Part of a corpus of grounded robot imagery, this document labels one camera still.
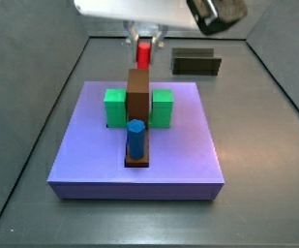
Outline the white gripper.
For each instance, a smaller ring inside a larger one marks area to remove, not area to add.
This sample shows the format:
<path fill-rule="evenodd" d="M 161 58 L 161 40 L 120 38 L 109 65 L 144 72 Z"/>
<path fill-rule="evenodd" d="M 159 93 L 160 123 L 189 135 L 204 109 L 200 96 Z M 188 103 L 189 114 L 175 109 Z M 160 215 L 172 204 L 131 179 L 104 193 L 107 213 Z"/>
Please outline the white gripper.
<path fill-rule="evenodd" d="M 137 61 L 140 36 L 135 22 L 161 24 L 149 41 L 149 62 L 155 53 L 164 47 L 168 26 L 195 29 L 192 13 L 187 0 L 72 0 L 73 6 L 84 16 L 121 19 L 125 34 L 125 45 L 131 49 L 132 59 Z"/>

